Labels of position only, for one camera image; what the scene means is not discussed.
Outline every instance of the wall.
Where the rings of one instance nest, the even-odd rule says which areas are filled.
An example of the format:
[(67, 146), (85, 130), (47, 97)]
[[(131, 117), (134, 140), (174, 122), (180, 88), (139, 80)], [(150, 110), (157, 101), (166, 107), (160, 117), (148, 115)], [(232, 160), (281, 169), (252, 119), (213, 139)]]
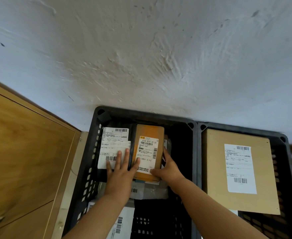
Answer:
[(0, 0), (0, 81), (84, 131), (103, 104), (292, 143), (292, 0)]

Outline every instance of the forearm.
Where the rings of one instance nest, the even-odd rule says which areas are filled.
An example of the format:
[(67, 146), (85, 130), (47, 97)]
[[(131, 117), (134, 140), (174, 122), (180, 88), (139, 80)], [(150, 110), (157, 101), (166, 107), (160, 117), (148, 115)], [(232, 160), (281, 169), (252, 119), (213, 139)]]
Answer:
[(103, 196), (63, 239), (105, 239), (124, 206)]
[(180, 180), (172, 189), (181, 197), (204, 239), (267, 238), (188, 179)]

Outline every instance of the wooden cabinet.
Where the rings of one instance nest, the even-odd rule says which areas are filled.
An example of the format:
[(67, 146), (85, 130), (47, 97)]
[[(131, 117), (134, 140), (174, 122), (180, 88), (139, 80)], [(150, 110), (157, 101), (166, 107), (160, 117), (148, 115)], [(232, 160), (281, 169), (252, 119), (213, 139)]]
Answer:
[(0, 239), (42, 239), (53, 201), (0, 228)]
[(80, 131), (0, 87), (0, 228), (43, 205), (51, 205), (50, 212), (59, 206), (57, 191), (64, 191), (61, 178), (79, 137)]

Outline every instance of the tiled floor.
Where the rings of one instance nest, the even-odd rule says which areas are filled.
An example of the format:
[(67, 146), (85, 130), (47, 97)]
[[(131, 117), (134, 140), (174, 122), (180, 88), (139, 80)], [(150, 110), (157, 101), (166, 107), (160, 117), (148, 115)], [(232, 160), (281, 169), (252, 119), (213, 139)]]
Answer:
[(80, 168), (86, 140), (88, 138), (88, 132), (82, 132), (78, 147), (76, 149), (76, 153), (74, 156), (73, 164), (72, 164), (72, 169), (69, 174), (69, 179), (66, 184), (65, 192), (63, 195), (63, 199), (61, 202), (61, 207), (60, 211), (57, 217), (57, 221), (55, 223), (54, 231), (52, 234), (52, 239), (61, 239), (62, 237), (62, 232), (64, 229), (64, 224), (66, 220), (67, 213), (69, 211), (71, 199), (72, 199), (72, 194), (75, 186), (75, 182), (78, 176), (78, 171)]

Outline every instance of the cardboard box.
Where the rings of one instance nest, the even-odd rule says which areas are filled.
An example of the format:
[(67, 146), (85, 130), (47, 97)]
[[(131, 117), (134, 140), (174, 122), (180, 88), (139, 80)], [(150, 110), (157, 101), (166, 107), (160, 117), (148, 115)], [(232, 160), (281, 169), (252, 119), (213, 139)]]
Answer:
[(280, 214), (269, 139), (207, 129), (202, 175), (203, 190), (227, 209)]
[(132, 164), (140, 157), (139, 169), (135, 179), (158, 182), (159, 178), (153, 176), (150, 169), (160, 169), (164, 151), (164, 128), (138, 124), (134, 142)]
[[(88, 211), (96, 203), (95, 200), (88, 203)], [(132, 232), (132, 224), (134, 218), (134, 200), (130, 199), (120, 212), (116, 222), (109, 231), (106, 239), (127, 239), (130, 238)]]

